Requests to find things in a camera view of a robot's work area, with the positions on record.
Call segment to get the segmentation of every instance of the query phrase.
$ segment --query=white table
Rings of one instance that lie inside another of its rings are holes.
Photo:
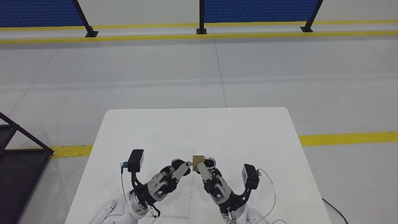
[[[100,206],[121,194],[119,164],[133,149],[144,149],[138,173],[147,182],[171,160],[192,155],[214,157],[217,168],[237,194],[244,187],[244,163],[268,172],[277,203],[267,219],[288,224],[330,224],[292,120],[285,108],[208,108],[111,110],[105,114],[66,223],[88,223]],[[124,173],[126,190],[132,189]],[[273,203],[271,183],[264,175],[249,206],[266,213]],[[203,190],[200,175],[184,177],[175,192],[156,206],[156,224],[209,224],[223,221],[218,207]],[[145,217],[140,224],[150,223]]]

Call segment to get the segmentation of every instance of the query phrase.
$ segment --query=black metal frame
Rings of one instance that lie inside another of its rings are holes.
[[[49,163],[50,157],[55,154],[55,151],[1,112],[0,119],[7,123],[0,125],[0,189],[2,190],[0,202],[6,202],[8,206],[12,206],[11,212],[7,211],[6,206],[4,206],[3,211],[0,211],[0,222],[5,220],[7,223],[18,223],[43,171]],[[6,146],[17,131],[43,149],[6,150]]]
[[[30,140],[38,144],[41,148],[45,149],[47,152],[49,152],[51,155],[55,154],[55,151],[53,151],[51,148],[46,146],[42,141],[38,140],[35,136],[31,135],[28,131],[26,131],[24,128],[20,127],[17,123],[13,122],[11,119],[9,119],[6,115],[0,112],[0,119],[4,120],[6,123],[8,123],[11,127],[11,134],[8,136],[6,139],[6,142],[4,144],[0,144],[0,152],[3,152],[12,139],[12,137],[15,135],[17,131],[28,137]]]
[[[199,0],[199,29],[197,34],[207,34],[205,29],[205,0]]]
[[[313,32],[311,26],[318,14],[319,8],[321,7],[323,0],[318,0],[317,6],[310,20],[305,23],[305,26],[300,27],[303,32]],[[205,29],[205,0],[199,0],[199,29],[197,29],[197,34],[207,34]]]
[[[310,20],[308,20],[305,23],[305,26],[300,27],[303,32],[313,32],[311,30],[311,26],[312,26],[313,21],[315,20],[317,14],[318,14],[319,8],[321,8],[322,3],[323,3],[323,0],[318,0],[317,6],[316,6],[314,12],[312,13],[312,16],[311,16]]]
[[[72,0],[72,1],[73,1],[73,4],[76,7],[77,12],[79,13],[79,16],[80,16],[81,20],[83,21],[83,24],[86,27],[86,30],[87,30],[86,37],[96,37],[98,35],[98,31],[94,31],[93,27],[88,24],[86,16],[85,16],[85,14],[83,13],[83,10],[80,7],[79,1],[78,0]]]

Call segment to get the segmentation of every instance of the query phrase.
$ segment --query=brass object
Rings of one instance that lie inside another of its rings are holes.
[[[193,171],[197,171],[197,172],[199,172],[199,170],[198,170],[198,164],[200,163],[200,162],[202,162],[202,163],[205,163],[205,157],[204,156],[193,156],[192,157],[192,169],[193,169]]]

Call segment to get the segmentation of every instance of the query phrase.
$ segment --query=floor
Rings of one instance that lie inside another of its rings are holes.
[[[93,144],[107,110],[284,106],[299,135],[398,130],[393,37],[0,46],[0,111],[49,146]],[[9,147],[32,147],[19,136]],[[398,218],[398,143],[305,147],[350,223]],[[86,157],[52,159],[21,223],[64,223]],[[332,223],[343,223],[329,211]]]

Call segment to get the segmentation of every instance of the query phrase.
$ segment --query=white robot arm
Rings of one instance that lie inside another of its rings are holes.
[[[121,164],[122,172],[127,168],[131,173],[133,189],[126,195],[109,200],[98,210],[90,224],[137,224],[141,218],[177,188],[180,179],[190,173],[191,162],[174,159],[171,166],[164,167],[146,184],[141,184],[136,173],[141,169],[143,150],[133,150],[127,162]]]
[[[180,179],[190,173],[192,163],[174,159],[171,166],[164,167],[148,183],[142,184],[138,181],[136,174],[141,170],[143,152],[143,150],[133,150],[129,160],[121,164],[122,173],[125,168],[131,173],[133,189],[125,195],[105,202],[90,224],[137,224],[150,210],[157,212],[156,215],[152,214],[155,218],[160,216],[160,211],[154,204],[162,201],[177,188]],[[236,195],[231,190],[215,167],[214,159],[211,166],[200,162],[197,168],[202,176],[206,192],[219,206],[225,223],[259,224],[261,214],[246,204],[251,190],[257,189],[259,183],[259,173],[254,166],[244,165],[242,177],[245,191],[242,195]]]
[[[245,191],[242,195],[236,195],[224,180],[221,172],[215,167],[208,168],[204,163],[197,164],[199,173],[203,179],[205,190],[210,194],[220,208],[221,216],[227,224],[257,224],[262,215],[254,208],[246,204],[251,190],[257,189],[259,172],[250,164],[245,164],[242,171]]]

